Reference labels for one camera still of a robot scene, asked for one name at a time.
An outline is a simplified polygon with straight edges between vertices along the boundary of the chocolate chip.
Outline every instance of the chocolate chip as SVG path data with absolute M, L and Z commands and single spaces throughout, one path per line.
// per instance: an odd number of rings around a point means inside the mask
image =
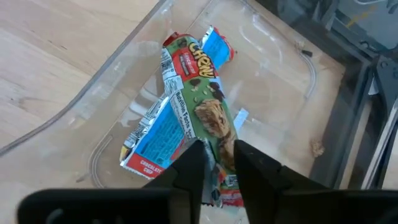
M 219 100 L 220 102 L 223 101 L 223 93 L 221 91 L 213 92 L 213 97 Z
M 191 80 L 189 80 L 189 83 L 191 83 L 191 85 L 193 85 L 193 86 L 197 86 L 200 83 L 200 79 L 198 79 L 198 78 L 191 79 Z
M 225 98 L 225 95 L 221 90 L 217 90 L 217 91 L 221 94 L 221 96 L 223 96 L 223 98 Z
M 220 85 L 217 82 L 210 82 L 209 86 L 212 87 L 212 89 L 214 90 L 220 89 Z

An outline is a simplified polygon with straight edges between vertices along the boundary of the crumb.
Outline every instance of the crumb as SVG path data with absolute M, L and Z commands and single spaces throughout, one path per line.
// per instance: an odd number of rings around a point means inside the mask
M 312 139 L 310 141 L 310 149 L 315 158 L 321 156 L 325 152 L 325 147 L 322 146 L 322 142 L 320 140 Z

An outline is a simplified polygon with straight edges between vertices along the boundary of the wooden surface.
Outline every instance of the wooden surface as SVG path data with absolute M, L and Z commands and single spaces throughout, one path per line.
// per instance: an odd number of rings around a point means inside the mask
M 156 2 L 0 0 L 0 147 L 60 111 Z

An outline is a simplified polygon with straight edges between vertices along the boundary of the red label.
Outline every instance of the red label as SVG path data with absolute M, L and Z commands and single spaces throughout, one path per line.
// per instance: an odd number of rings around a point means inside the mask
M 239 190 L 221 189 L 220 193 L 224 205 L 243 207 L 243 198 Z
M 163 172 L 163 168 L 154 164 L 153 162 L 143 158 L 138 154 L 133 154 L 126 166 L 144 174 L 149 178 L 155 178 Z
M 180 47 L 171 55 L 174 69 L 181 76 L 182 81 L 186 82 L 195 77 L 215 78 L 218 76 L 213 62 L 204 51 L 199 47 L 198 42 L 187 34 L 172 34 L 164 43 L 168 46 L 173 41 L 179 41 Z

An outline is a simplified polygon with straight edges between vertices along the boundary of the granola bar image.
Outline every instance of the granola bar image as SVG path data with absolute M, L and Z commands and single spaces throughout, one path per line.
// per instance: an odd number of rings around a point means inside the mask
M 195 114 L 206 130 L 215 137 L 225 137 L 231 131 L 230 123 L 219 100 L 203 100 L 195 108 Z
M 235 134 L 230 132 L 221 139 L 218 144 L 220 149 L 221 163 L 229 170 L 235 171 L 235 161 L 234 161 L 234 141 L 236 139 Z

